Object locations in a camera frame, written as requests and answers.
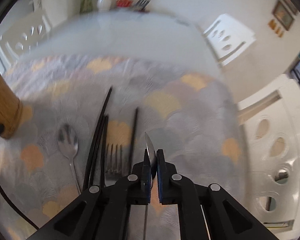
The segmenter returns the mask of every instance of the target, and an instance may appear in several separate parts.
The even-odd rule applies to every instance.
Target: wooden cylinder
[[[18,128],[22,103],[0,75],[0,123],[5,127],[1,137],[10,138]]]

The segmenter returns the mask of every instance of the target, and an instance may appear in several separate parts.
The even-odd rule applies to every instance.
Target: spoon handle
[[[81,190],[79,188],[79,184],[78,184],[78,180],[77,180],[77,174],[75,173],[73,161],[72,162],[70,161],[70,168],[71,168],[72,177],[74,179],[75,186],[77,188],[78,194],[80,195],[81,194]]]

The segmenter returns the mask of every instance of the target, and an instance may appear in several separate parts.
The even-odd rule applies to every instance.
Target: framed picture
[[[287,31],[290,30],[294,18],[280,0],[278,0],[277,5],[275,6],[272,14]]]
[[[291,0],[283,0],[286,5],[290,8],[290,10],[293,12],[294,15],[297,15],[298,9],[295,7],[295,5],[291,2]]]

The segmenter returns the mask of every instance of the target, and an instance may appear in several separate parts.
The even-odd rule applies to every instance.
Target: red object
[[[117,0],[118,7],[130,7],[133,0]]]

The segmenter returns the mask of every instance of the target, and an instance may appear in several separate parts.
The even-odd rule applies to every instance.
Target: patterned tablecloth
[[[15,65],[4,78],[22,100],[15,135],[0,138],[0,183],[15,203],[41,227],[77,191],[68,160],[59,152],[56,132],[70,124],[79,140],[74,165],[82,187],[96,121],[111,94],[107,141],[130,145],[134,110],[140,108],[133,163],[143,159],[146,131],[166,161],[197,184],[219,183],[237,200],[245,192],[245,159],[237,109],[225,85],[186,67],[119,57],[59,56]],[[130,218],[130,239],[141,239],[144,209]],[[26,239],[34,229],[0,196],[0,231],[6,239]],[[153,187],[148,239],[178,240],[176,206],[162,206]]]

